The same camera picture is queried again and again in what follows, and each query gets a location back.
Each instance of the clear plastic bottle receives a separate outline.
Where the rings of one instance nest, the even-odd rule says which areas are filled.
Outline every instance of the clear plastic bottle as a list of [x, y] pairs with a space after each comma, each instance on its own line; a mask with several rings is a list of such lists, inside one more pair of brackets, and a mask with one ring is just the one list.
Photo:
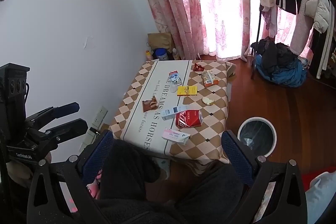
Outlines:
[[175, 48], [173, 48], [173, 58], [174, 60], [181, 60]]
[[151, 53], [149, 51], [146, 51], [146, 57], [147, 57], [148, 61], [152, 61], [153, 60], [153, 57], [152, 57], [152, 55], [151, 55]]

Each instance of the red soda can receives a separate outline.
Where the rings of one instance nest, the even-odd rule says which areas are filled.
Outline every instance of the red soda can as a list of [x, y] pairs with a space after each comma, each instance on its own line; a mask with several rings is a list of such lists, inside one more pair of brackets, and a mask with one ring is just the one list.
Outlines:
[[200, 127], [203, 122], [202, 112], [200, 110], [185, 110], [176, 114], [175, 123], [179, 128]]

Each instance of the checkered tablecloth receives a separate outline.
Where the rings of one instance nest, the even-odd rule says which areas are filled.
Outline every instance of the checkered tablecloth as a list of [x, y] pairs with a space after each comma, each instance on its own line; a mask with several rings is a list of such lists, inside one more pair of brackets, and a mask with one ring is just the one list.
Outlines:
[[[194, 72], [194, 64], [198, 63], [206, 70], [211, 70], [219, 80], [218, 85], [205, 88], [200, 72]], [[153, 62], [144, 64], [135, 76], [134, 81], [129, 87], [122, 100], [117, 113], [111, 123], [110, 129], [115, 138], [120, 138], [127, 123], [128, 117], [132, 112], [138, 94], [142, 90]], [[228, 116], [227, 99], [227, 76], [232, 75], [235, 65], [229, 62], [220, 61], [192, 61], [189, 66], [188, 85], [197, 85], [198, 93], [196, 96], [181, 98], [183, 105], [189, 105], [189, 109], [199, 109], [202, 112], [203, 123], [200, 127], [183, 128], [180, 131], [191, 134], [186, 145], [170, 143], [162, 154], [170, 155], [177, 161], [187, 164], [197, 175], [203, 173], [214, 160], [228, 163], [226, 155], [223, 154], [221, 147], [221, 134], [225, 130], [226, 118]], [[202, 102], [202, 97], [215, 100], [214, 104], [207, 106]]]

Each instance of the brown paper bag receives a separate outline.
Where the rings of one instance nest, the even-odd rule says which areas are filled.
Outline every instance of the brown paper bag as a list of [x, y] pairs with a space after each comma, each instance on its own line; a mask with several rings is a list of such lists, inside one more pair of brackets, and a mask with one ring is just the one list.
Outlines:
[[156, 48], [165, 48], [168, 52], [172, 53], [175, 48], [174, 40], [170, 32], [163, 33], [149, 33], [148, 42], [152, 50]]

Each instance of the pile of clothes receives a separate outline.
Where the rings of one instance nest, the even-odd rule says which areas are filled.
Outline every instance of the pile of clothes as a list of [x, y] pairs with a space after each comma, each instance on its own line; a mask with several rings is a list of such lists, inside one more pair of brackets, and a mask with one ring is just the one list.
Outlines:
[[301, 86], [306, 80], [308, 60], [294, 54], [287, 45], [275, 44], [266, 37], [251, 47], [257, 53], [256, 68], [266, 80], [291, 88]]

